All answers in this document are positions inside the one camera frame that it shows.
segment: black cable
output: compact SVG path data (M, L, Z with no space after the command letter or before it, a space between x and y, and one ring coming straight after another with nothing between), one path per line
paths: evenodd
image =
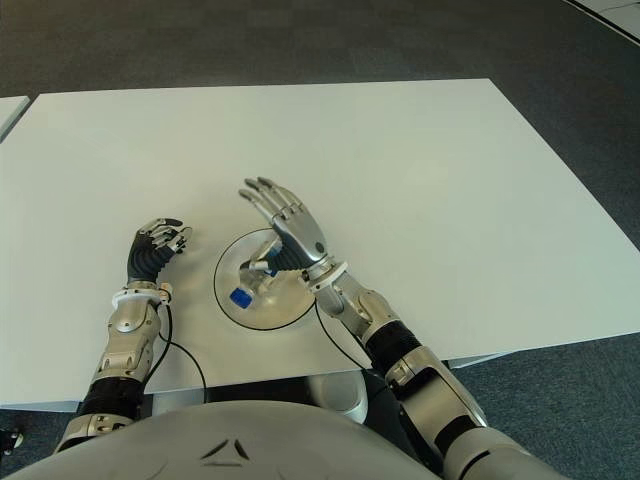
M196 360L196 357L194 357L193 355L191 355L191 352L189 352L189 350L187 350L186 348L184 348L182 345L180 345L177 342L173 342L173 341L168 341L166 338L164 338L162 336L162 333L160 334L160 338L162 340L164 340L165 342L167 342L167 345L173 345L176 348L179 348L180 350L182 350L193 362L193 364L196 366L196 368L198 369L198 373L200 374L200 379L202 380L202 390L203 390L203 399L202 399L202 403L207 403L207 381L204 378L204 373L202 372L202 368L200 368L200 364L198 363L198 361Z
M329 340L331 340L331 343L333 343L333 345L340 350L340 352L342 352L342 354L347 357L349 360L351 360L353 363L355 363L361 370L366 370L366 368L364 368L362 365L360 365L360 363L358 363L351 355L349 355L347 352L345 352L342 347L340 347L340 345L338 345L336 343L336 341L333 339L333 337L331 335L329 335L329 332L327 332L326 327L324 326L324 323L322 322L322 318L320 317L320 311L318 310L318 302L314 302L313 306L316 309L316 315L318 317L318 321L320 322L320 326L322 327L322 330L324 331L324 334L327 336L327 338Z
M165 305L165 308L167 309L167 318L169 319L169 334L167 335L167 338L169 339L169 341L165 344L164 350L162 351L162 354L160 355L160 358L158 358L158 361L156 362L156 364L153 366L151 370L149 370L149 373L147 374L145 379L142 381L143 391L144 391L144 388L147 386L147 383L149 383L149 380L151 379L153 374L156 373L156 370L164 360L164 357L167 356L167 352L169 351L169 347L171 346L171 340L173 339L173 315L171 315L171 307L169 307L169 305Z

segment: black joint cover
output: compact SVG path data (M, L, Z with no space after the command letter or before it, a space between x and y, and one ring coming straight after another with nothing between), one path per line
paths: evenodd
M365 345L372 365L382 375L421 343L401 321L387 323L376 331Z

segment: blue object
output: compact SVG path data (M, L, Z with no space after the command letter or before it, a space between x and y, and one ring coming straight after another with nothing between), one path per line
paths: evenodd
M251 298L251 295L249 295L240 287L236 288L233 292L231 292L231 295L229 295L229 298L233 303L238 305L240 308L247 308L249 305L251 305L251 302L253 301L253 298Z

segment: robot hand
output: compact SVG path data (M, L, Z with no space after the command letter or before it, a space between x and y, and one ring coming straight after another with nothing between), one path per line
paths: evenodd
M327 256L327 244L320 227L302 201L286 188L266 178L245 180L254 191L240 190L268 220L282 241L274 256L252 260L243 265L250 270L302 270Z
M191 236L192 229L179 229L181 225L180 220L157 218L136 232L127 261L128 283L155 283L160 270L176 253L182 253Z

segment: small object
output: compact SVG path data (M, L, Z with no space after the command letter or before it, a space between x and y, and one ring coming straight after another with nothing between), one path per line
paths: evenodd
M0 430L0 451L2 455L9 456L13 454L13 450L22 444L23 439L24 437L17 429L11 431Z
M229 295L229 298L233 303L238 305L240 308L247 308L249 305L251 305L251 302L253 301L253 298L251 298L251 295L249 295L240 287L236 288L233 292L231 292L231 295Z

